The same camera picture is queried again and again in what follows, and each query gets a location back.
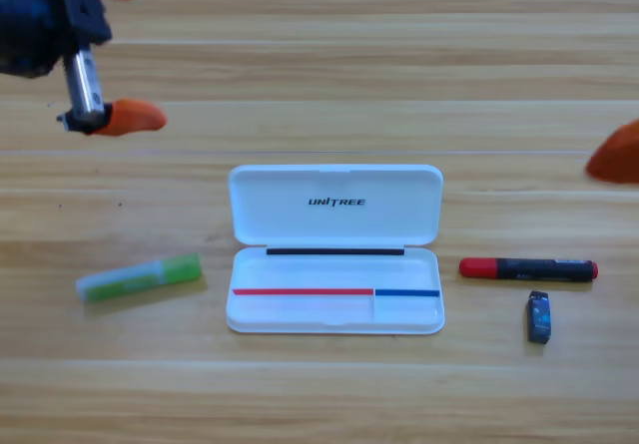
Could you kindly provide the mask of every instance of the wooden table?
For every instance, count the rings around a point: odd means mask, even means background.
[[[639,189],[583,167],[639,116],[637,0],[108,2],[109,98],[171,123],[66,134],[61,70],[0,79],[0,442],[639,442]],[[446,179],[433,336],[225,324],[240,164]],[[76,278],[195,251],[206,282],[85,307]],[[467,255],[595,259],[592,285],[464,280]],[[553,335],[524,304],[550,292]]]

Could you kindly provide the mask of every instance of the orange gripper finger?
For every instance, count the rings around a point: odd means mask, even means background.
[[[167,124],[166,115],[155,105],[138,100],[118,100],[112,105],[109,124],[94,135],[121,137],[128,133],[155,132]]]
[[[639,184],[639,120],[613,133],[594,153],[586,173],[602,182]]]

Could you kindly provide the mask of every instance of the black line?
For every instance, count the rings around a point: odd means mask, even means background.
[[[403,256],[402,248],[341,248],[341,247],[275,247],[267,248],[267,254],[358,254],[358,255],[384,255]]]

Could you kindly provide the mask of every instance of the black marker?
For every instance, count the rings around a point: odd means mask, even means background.
[[[599,268],[594,261],[574,259],[465,257],[459,272],[465,277],[488,279],[587,282],[597,277]]]

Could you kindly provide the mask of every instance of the green glue stick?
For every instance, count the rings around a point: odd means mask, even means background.
[[[198,255],[185,254],[91,274],[76,281],[76,290],[83,301],[101,301],[166,284],[191,281],[201,275]]]

